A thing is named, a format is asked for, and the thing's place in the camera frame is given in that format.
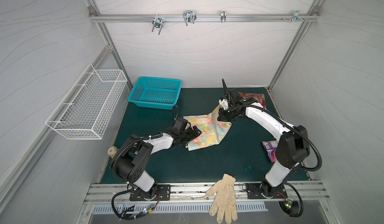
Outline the red plaid skirt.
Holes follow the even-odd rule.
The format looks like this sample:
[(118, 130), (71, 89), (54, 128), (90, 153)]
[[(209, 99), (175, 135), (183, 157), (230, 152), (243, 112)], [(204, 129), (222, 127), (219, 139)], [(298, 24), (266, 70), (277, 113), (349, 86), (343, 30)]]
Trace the red plaid skirt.
[(264, 94), (252, 94), (252, 93), (242, 93), (239, 92), (239, 94), (242, 96), (242, 98), (246, 99), (249, 97), (252, 97), (253, 99), (257, 100), (258, 103), (260, 103), (264, 108), (267, 107), (265, 95)]

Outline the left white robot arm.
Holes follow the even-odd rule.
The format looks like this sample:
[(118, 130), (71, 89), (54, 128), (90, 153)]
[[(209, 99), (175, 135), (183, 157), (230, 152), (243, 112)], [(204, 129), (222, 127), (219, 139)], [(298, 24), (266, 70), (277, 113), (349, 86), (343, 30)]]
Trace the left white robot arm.
[(174, 123), (164, 132), (147, 137), (131, 135), (119, 149), (108, 149), (111, 170), (117, 179), (148, 195), (155, 194), (158, 184), (145, 170), (151, 155), (174, 146), (187, 146), (202, 134), (197, 126), (178, 116), (178, 106), (173, 106), (172, 114)]

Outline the floral skirt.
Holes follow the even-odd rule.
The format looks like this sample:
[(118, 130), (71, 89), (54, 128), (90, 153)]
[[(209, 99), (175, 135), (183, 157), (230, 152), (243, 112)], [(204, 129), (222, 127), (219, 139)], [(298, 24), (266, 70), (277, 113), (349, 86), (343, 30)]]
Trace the floral skirt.
[(220, 106), (217, 106), (210, 114), (201, 116), (184, 116), (194, 127), (196, 126), (202, 133), (187, 145), (188, 151), (207, 148), (219, 145), (229, 132), (231, 122), (218, 121)]

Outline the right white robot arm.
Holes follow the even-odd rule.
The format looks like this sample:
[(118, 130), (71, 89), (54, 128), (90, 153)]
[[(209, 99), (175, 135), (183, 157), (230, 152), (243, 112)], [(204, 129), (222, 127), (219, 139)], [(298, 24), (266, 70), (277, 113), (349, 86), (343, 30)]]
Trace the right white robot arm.
[(238, 117), (249, 118), (267, 130), (278, 141), (276, 161), (265, 175), (269, 188), (280, 186), (295, 169), (318, 171), (323, 164), (319, 150), (308, 138), (303, 126), (294, 126), (271, 113), (252, 97), (243, 98), (236, 89), (229, 89), (222, 80), (224, 96), (219, 100), (218, 121), (230, 122)]

